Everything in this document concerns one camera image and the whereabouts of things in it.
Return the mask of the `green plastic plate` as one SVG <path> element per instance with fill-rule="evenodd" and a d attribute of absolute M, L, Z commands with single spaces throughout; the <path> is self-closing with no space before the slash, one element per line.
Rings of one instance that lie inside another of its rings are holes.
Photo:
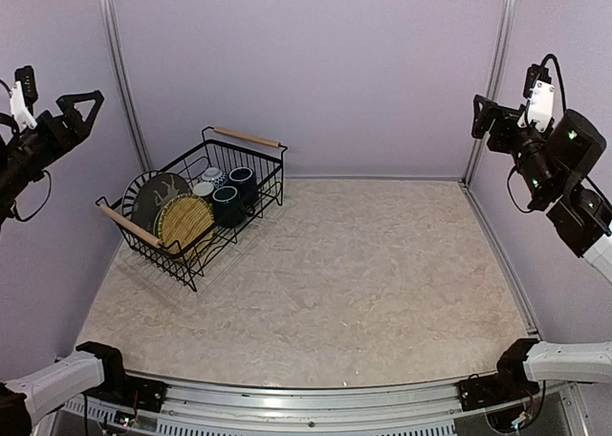
<path fill-rule="evenodd" d="M 153 232 L 153 235 L 156 236 L 157 238 L 160 238 L 159 223 L 160 223 L 161 215 L 162 215 L 162 212 L 159 211 L 153 222 L 152 232 Z"/>

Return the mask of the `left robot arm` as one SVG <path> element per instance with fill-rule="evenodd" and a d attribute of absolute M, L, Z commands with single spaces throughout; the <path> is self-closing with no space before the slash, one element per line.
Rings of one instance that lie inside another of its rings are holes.
<path fill-rule="evenodd" d="M 50 175 L 48 167 L 83 143 L 91 134 L 104 102 L 103 94 L 61 96 L 58 116 L 33 115 L 37 93 L 25 92 L 17 80 L 9 91 L 11 113 L 1 123 L 11 139 L 1 142 L 1 220 L 24 223 L 17 197 L 31 184 Z M 30 435 L 48 414 L 74 396 L 98 388 L 116 403 L 134 392 L 131 377 L 109 364 L 116 354 L 107 347 L 100 354 L 75 350 L 67 358 L 22 378 L 1 383 L 1 433 Z"/>

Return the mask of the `grey reindeer plate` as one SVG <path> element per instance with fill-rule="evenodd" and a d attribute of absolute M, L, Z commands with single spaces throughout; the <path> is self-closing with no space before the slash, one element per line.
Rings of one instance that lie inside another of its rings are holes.
<path fill-rule="evenodd" d="M 189 183 L 174 173 L 155 174 L 137 192 L 130 220 L 152 233 L 157 215 L 173 198 L 191 192 Z"/>

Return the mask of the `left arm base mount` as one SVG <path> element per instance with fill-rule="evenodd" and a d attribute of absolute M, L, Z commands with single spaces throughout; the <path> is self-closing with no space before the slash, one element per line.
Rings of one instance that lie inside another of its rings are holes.
<path fill-rule="evenodd" d="M 163 381 L 126 375 L 118 381 L 109 381 L 90 388 L 85 391 L 85 395 L 137 411 L 160 413 L 166 391 L 167 384 Z"/>

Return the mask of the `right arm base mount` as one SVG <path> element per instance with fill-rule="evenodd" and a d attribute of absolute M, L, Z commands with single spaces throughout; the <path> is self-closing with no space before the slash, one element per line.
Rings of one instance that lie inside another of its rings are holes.
<path fill-rule="evenodd" d="M 529 398 L 540 391 L 535 381 L 513 379 L 499 373 L 469 376 L 456 384 L 464 412 Z"/>

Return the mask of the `white blue striped plate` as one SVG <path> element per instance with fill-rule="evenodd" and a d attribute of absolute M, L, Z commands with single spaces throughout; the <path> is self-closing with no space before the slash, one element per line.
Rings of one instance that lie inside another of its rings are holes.
<path fill-rule="evenodd" d="M 148 182 L 150 179 L 152 179 L 158 174 L 160 174 L 159 170 L 145 171 L 129 183 L 121 199 L 120 212 L 122 216 L 127 219 L 131 218 L 132 212 L 134 210 L 136 197 L 139 191 L 142 189 L 146 182 Z"/>

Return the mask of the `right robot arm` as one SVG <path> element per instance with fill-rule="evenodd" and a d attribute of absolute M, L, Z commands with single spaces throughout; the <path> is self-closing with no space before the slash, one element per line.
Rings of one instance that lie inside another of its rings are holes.
<path fill-rule="evenodd" d="M 611 204 L 588 178 L 606 148 L 605 138 L 572 109 L 539 132 L 527 123 L 525 106 L 512 109 L 475 96 L 473 108 L 472 136 L 486 140 L 490 151 L 512 156 L 513 170 L 531 193 L 528 210 L 545 212 L 570 251 L 609 279 Z M 610 342 L 520 338 L 501 355 L 494 374 L 462 385 L 471 396 L 483 392 L 507 402 L 537 393 L 546 381 L 609 383 Z"/>

